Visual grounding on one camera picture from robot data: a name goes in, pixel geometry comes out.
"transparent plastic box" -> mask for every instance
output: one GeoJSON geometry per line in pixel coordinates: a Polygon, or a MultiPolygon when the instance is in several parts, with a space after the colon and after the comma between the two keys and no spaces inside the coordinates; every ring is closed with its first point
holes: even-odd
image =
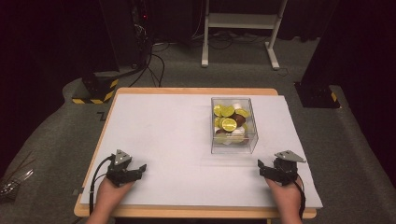
{"type": "Polygon", "coordinates": [[[253,153],[259,140],[250,98],[213,97],[212,154],[253,153]]]}

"black and yellow hazard tape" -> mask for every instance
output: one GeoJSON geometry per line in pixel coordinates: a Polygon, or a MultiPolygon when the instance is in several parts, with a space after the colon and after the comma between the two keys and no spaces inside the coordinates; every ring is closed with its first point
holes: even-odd
{"type": "Polygon", "coordinates": [[[94,96],[85,96],[85,97],[72,97],[72,101],[75,104],[78,105],[84,105],[84,104],[105,104],[108,103],[108,101],[111,99],[111,97],[114,94],[114,91],[116,89],[116,86],[118,84],[119,80],[111,80],[108,81],[108,84],[102,85],[102,89],[97,92],[96,95],[94,96]]]}

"person's right hand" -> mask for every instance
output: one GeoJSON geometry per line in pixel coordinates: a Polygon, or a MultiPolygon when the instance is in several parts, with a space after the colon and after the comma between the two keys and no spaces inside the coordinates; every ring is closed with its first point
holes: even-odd
{"type": "MultiPolygon", "coordinates": [[[[301,194],[297,186],[293,183],[281,186],[268,178],[265,178],[265,181],[272,191],[282,224],[303,223],[299,216],[301,194]]],[[[300,177],[297,178],[296,183],[301,187],[303,183],[300,177]]]]}

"human arm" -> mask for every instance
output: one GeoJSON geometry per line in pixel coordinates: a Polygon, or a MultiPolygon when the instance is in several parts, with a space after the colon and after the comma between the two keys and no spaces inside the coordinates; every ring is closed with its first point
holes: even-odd
{"type": "Polygon", "coordinates": [[[87,224],[107,223],[111,213],[119,205],[126,193],[131,189],[134,182],[126,183],[121,187],[116,187],[106,177],[102,180],[96,194],[95,207],[87,220],[87,224]]]}
{"type": "MultiPolygon", "coordinates": [[[[299,216],[301,194],[297,186],[293,183],[280,186],[274,180],[268,178],[265,178],[265,181],[272,191],[282,224],[303,223],[299,216]]],[[[303,184],[300,177],[297,178],[296,183],[299,186],[303,184]]]]}

